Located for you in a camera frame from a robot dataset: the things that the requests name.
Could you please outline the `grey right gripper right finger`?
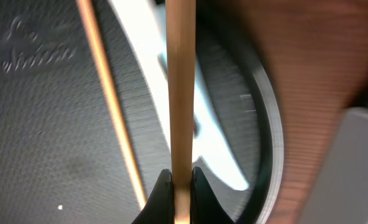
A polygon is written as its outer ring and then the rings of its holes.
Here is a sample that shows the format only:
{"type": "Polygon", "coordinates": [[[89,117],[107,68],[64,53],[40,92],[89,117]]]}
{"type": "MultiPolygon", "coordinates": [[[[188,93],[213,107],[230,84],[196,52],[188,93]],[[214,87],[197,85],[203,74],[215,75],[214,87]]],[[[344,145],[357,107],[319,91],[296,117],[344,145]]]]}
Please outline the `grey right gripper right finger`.
{"type": "Polygon", "coordinates": [[[190,210],[194,224],[234,223],[220,205],[200,167],[192,170],[190,210]]]}

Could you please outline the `wooden chopstick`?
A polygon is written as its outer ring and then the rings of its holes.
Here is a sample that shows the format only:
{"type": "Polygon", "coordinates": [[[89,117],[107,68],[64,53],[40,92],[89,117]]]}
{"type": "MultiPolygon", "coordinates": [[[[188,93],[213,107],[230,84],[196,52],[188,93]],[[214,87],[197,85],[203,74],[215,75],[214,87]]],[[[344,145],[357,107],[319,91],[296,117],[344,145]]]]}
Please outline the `wooden chopstick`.
{"type": "Polygon", "coordinates": [[[174,222],[190,224],[196,2],[167,0],[165,7],[174,222]]]}
{"type": "Polygon", "coordinates": [[[126,128],[124,116],[119,104],[118,93],[114,85],[113,74],[109,66],[93,4],[91,0],[76,0],[76,5],[98,71],[99,80],[104,91],[104,97],[109,108],[111,121],[113,122],[134,195],[136,196],[139,208],[142,210],[146,205],[147,196],[137,165],[136,155],[132,148],[129,132],[126,128]]]}

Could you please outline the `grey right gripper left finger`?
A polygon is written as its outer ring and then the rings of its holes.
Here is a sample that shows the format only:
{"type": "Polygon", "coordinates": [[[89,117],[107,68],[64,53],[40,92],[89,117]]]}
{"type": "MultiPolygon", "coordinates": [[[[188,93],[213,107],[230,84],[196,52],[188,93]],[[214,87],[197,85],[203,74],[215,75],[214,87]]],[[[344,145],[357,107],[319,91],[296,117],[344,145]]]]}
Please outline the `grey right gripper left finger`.
{"type": "Polygon", "coordinates": [[[132,224],[174,224],[174,189],[170,170],[161,171],[145,207],[132,224]]]}

